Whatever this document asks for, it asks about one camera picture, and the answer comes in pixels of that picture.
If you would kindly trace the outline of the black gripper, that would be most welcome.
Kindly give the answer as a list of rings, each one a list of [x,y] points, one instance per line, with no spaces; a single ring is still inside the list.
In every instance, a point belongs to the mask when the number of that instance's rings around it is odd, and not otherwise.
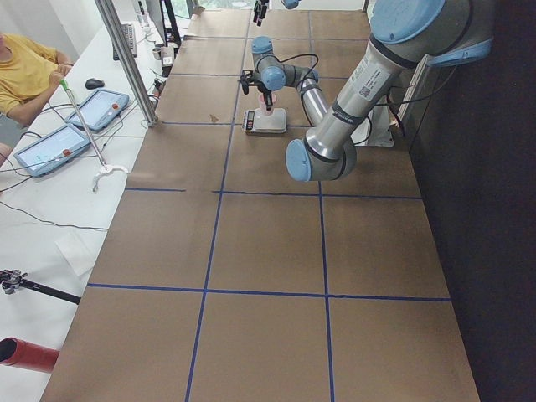
[[[254,6],[254,18],[253,22],[257,23],[257,26],[260,27],[265,18],[265,13],[268,9],[268,0],[256,0]]]
[[[257,84],[257,88],[259,92],[262,94],[260,95],[260,109],[262,111],[271,110],[273,108],[273,100],[272,100],[271,91],[268,90],[261,81]]]

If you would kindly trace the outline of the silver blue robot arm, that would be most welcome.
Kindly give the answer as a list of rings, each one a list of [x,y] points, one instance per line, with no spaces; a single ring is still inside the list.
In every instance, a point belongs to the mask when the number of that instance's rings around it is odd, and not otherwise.
[[[254,7],[253,7],[253,11],[254,11],[253,23],[258,27],[262,25],[262,22],[266,17],[266,14],[269,8],[269,2],[270,2],[269,0],[256,0],[255,1]],[[293,9],[299,5],[300,0],[281,0],[281,3],[286,9]]]
[[[430,66],[468,64],[487,57],[493,40],[494,1],[377,1],[364,57],[332,104],[312,68],[281,62],[271,39],[251,45],[252,70],[240,83],[255,86],[271,107],[272,92],[293,87],[302,97],[312,128],[286,149],[286,168],[296,181],[328,181],[347,176],[357,161],[352,134],[389,92],[404,70],[429,56]]]

